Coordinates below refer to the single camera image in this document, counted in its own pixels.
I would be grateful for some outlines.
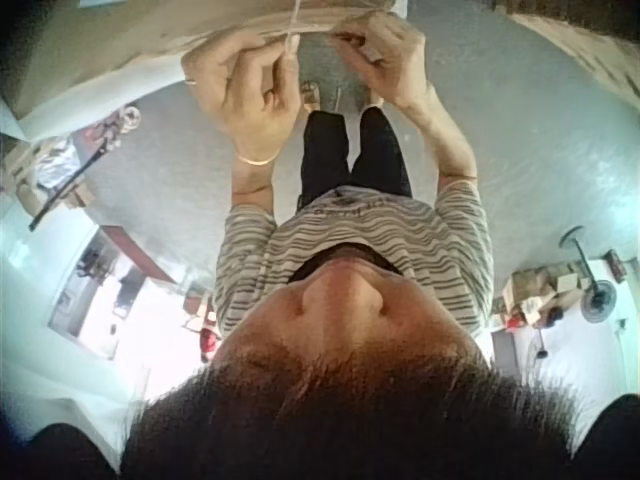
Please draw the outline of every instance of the black pants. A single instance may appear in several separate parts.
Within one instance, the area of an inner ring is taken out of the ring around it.
[[[377,107],[360,119],[360,156],[351,172],[347,164],[349,140],[342,115],[312,112],[304,131],[302,194],[298,210],[342,185],[355,185],[411,197],[411,185],[398,139]]]

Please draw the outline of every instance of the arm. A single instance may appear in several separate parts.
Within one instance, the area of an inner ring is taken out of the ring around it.
[[[373,12],[336,27],[332,43],[370,88],[411,120],[435,156],[438,191],[453,181],[476,181],[471,146],[440,102],[425,71],[425,36],[393,14]],[[360,47],[380,56],[371,61]]]
[[[234,144],[231,205],[273,213],[274,161],[300,109],[297,48],[300,37],[265,44],[247,30],[209,39],[182,58],[202,110],[221,120]],[[262,91],[266,68],[273,88]]]

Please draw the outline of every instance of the short sleeve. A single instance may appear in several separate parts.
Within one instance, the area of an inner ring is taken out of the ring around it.
[[[216,316],[223,336],[244,316],[246,309],[242,307],[251,290],[247,282],[255,283],[264,251],[276,227],[272,214],[253,205],[233,207],[225,221],[215,283]]]
[[[486,321],[493,301],[493,254],[476,186],[465,180],[451,183],[438,194],[435,211],[453,234],[450,249]]]

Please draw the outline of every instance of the bracelet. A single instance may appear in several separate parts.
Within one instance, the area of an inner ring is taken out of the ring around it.
[[[240,160],[241,162],[247,163],[249,165],[253,165],[254,167],[262,167],[264,165],[268,165],[271,162],[273,162],[278,155],[280,155],[280,150],[278,150],[273,157],[268,158],[267,160],[256,161],[256,160],[250,160],[246,157],[243,157],[238,152],[236,152],[236,157],[238,157],[238,160]]]

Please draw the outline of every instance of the black hair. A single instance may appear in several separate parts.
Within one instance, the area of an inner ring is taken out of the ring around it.
[[[142,412],[121,478],[570,477],[563,392],[454,360],[384,365],[207,369]]]

